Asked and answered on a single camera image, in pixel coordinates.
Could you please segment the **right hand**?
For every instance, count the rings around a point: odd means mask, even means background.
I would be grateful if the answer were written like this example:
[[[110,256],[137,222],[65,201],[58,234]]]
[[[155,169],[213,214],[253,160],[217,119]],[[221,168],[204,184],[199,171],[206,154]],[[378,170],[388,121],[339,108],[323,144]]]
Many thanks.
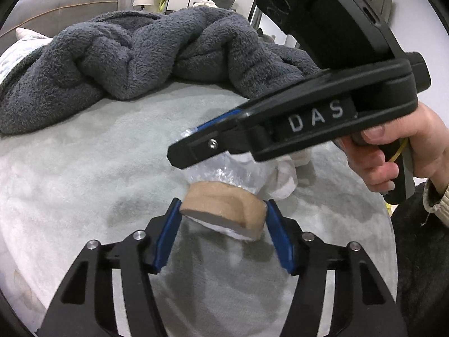
[[[448,127],[429,107],[419,103],[411,114],[361,132],[364,145],[350,135],[337,143],[347,156],[350,168],[372,192],[388,192],[399,176],[399,167],[385,155],[387,145],[399,147],[392,154],[412,155],[413,176],[429,179],[436,192],[444,195],[448,188]]]

